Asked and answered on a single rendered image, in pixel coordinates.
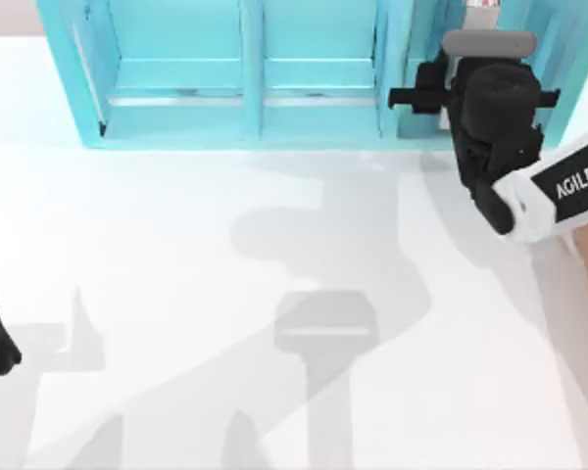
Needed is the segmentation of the pale grey rounded box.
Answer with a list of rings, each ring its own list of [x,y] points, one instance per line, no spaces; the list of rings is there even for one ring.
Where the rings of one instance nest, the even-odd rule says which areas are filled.
[[[530,31],[498,29],[454,29],[442,39],[442,49],[451,56],[522,59],[531,56],[538,45]]]

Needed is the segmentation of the light blue rack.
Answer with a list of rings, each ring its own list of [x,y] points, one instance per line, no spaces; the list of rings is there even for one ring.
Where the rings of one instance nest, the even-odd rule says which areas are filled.
[[[462,0],[36,0],[83,145],[108,150],[447,150],[440,116],[387,107],[460,26]],[[588,0],[501,0],[558,105],[588,77]]]

